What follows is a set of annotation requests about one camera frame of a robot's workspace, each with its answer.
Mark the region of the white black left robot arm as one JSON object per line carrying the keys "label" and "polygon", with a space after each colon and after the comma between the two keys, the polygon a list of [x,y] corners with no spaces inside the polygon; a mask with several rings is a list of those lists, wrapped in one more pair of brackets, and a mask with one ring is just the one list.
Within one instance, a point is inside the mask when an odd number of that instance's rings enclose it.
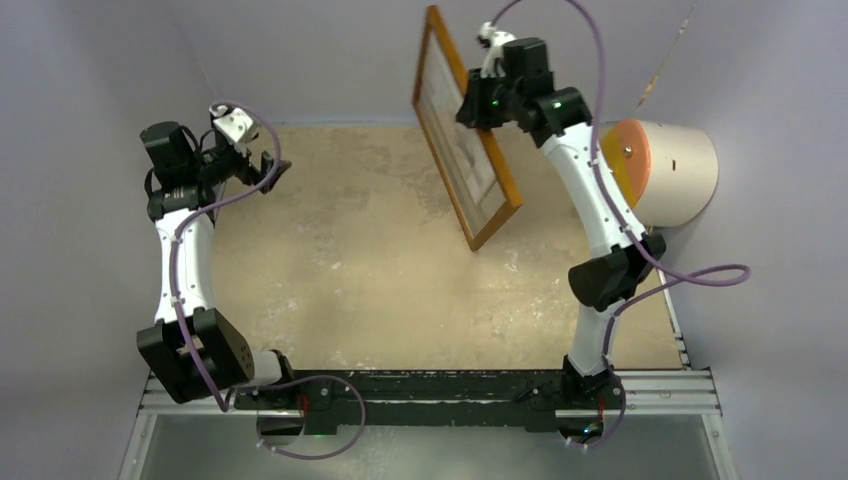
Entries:
{"label": "white black left robot arm", "polygon": [[266,194],[290,166],[268,152],[260,165],[252,164],[247,145],[260,126],[242,110],[213,119],[211,147],[176,121],[140,134],[152,163],[143,188],[160,242],[162,283],[153,324],[137,332],[136,345],[178,404],[241,388],[259,388],[275,409],[297,399],[288,359],[277,350],[252,349],[217,309],[213,292],[210,255],[224,184],[236,178]]}

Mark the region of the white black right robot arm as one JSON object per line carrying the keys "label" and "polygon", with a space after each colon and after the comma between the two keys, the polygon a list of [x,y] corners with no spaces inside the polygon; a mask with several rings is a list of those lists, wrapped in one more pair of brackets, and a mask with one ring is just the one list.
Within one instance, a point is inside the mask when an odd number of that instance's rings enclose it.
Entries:
{"label": "white black right robot arm", "polygon": [[580,306],[561,381],[564,399],[584,407],[610,382],[610,317],[635,295],[666,244],[630,212],[592,136],[595,123],[581,93],[555,88],[546,43],[503,31],[478,40],[486,56],[469,72],[457,122],[478,130],[514,122],[529,134],[563,181],[589,242],[589,260],[567,274]]}

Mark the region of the wooden picture frame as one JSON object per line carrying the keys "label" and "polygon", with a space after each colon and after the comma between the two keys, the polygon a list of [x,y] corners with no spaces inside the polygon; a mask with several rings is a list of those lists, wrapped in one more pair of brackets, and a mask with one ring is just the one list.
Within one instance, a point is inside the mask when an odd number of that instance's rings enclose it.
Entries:
{"label": "wooden picture frame", "polygon": [[440,9],[427,6],[412,106],[469,249],[476,251],[523,205],[523,198],[494,134],[455,121],[467,76]]}

